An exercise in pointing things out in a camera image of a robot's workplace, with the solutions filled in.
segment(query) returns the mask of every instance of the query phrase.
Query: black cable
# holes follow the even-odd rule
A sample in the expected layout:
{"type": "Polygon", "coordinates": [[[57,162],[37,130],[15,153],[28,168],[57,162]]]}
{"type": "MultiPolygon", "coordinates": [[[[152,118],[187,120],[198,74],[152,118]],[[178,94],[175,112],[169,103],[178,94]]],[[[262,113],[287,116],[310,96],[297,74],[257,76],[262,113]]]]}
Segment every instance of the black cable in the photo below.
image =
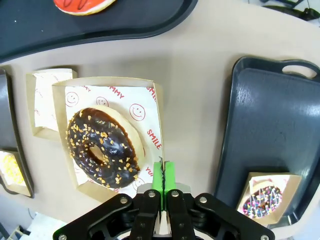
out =
{"type": "Polygon", "coordinates": [[[31,216],[30,208],[28,208],[28,213],[29,213],[30,218],[35,219],[34,217],[31,216]]]}

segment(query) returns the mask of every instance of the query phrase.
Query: screw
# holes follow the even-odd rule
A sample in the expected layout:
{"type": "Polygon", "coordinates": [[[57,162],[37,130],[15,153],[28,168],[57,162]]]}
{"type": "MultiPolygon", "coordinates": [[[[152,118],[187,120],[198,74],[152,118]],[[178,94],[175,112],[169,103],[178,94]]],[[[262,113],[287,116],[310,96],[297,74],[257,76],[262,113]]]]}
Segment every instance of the screw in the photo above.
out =
{"type": "Polygon", "coordinates": [[[179,196],[179,193],[177,191],[172,191],[171,192],[171,196],[172,197],[178,197],[179,196]]]}
{"type": "Polygon", "coordinates": [[[150,198],[153,198],[154,196],[156,196],[156,194],[155,194],[153,191],[150,191],[150,192],[149,192],[149,197],[150,197],[150,198]]]}
{"type": "Polygon", "coordinates": [[[269,237],[267,235],[262,235],[260,239],[261,240],[269,240],[269,237]]]}
{"type": "Polygon", "coordinates": [[[126,199],[125,197],[120,199],[120,203],[122,204],[126,204],[128,202],[128,199],[126,199]]]}
{"type": "Polygon", "coordinates": [[[59,236],[59,240],[67,240],[67,236],[66,235],[60,235],[59,236]]]}
{"type": "Polygon", "coordinates": [[[200,203],[205,204],[207,202],[207,199],[204,196],[202,196],[200,197],[199,201],[200,203]]]}

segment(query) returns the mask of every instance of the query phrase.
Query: black tray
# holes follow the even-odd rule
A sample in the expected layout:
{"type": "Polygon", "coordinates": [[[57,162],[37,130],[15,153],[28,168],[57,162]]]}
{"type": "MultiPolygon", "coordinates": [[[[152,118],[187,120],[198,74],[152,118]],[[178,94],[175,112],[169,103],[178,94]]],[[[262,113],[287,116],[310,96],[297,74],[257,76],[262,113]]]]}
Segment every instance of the black tray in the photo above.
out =
{"type": "MultiPolygon", "coordinates": [[[[30,197],[34,198],[34,183],[32,181],[24,151],[22,148],[19,130],[16,120],[14,107],[13,90],[10,79],[6,72],[0,68],[0,151],[11,152],[16,157],[16,162],[20,168],[26,187],[30,193],[30,197]]],[[[18,194],[8,190],[0,177],[0,184],[9,194],[18,194]]]]}
{"type": "Polygon", "coordinates": [[[224,142],[214,195],[236,208],[249,172],[301,175],[284,217],[297,222],[320,183],[320,69],[304,60],[243,57],[233,67],[224,142]],[[308,79],[283,73],[304,66],[308,79]]]}
{"type": "Polygon", "coordinates": [[[0,0],[0,63],[44,50],[147,38],[180,24],[198,0],[117,0],[93,15],[73,16],[53,0],[0,0]]]}

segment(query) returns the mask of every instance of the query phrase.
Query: red icing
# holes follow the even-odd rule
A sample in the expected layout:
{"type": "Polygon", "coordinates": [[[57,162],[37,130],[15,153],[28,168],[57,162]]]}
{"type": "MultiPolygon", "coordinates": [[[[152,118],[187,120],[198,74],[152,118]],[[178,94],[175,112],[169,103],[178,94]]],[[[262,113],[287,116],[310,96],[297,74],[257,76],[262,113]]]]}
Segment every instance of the red icing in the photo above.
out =
{"type": "Polygon", "coordinates": [[[70,13],[86,12],[103,3],[105,0],[54,0],[55,5],[70,13]]]}

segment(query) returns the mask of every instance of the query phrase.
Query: beige tabletop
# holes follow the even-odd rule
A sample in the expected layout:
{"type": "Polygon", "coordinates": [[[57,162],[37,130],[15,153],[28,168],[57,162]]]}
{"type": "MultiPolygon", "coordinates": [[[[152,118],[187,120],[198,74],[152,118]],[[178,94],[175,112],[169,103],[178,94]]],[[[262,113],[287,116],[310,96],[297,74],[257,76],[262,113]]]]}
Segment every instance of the beige tabletop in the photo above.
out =
{"type": "MultiPolygon", "coordinates": [[[[35,198],[0,193],[32,210],[70,222],[99,205],[76,191],[61,144],[32,136],[25,75],[69,66],[79,77],[123,76],[163,87],[164,157],[194,196],[212,193],[228,106],[227,80],[244,55],[304,59],[320,66],[320,30],[298,18],[237,0],[199,0],[179,26],[146,39],[105,41],[39,52],[1,64],[12,75],[18,127],[35,198]]],[[[320,188],[298,223],[274,230],[277,239],[301,229],[320,188]]]]}

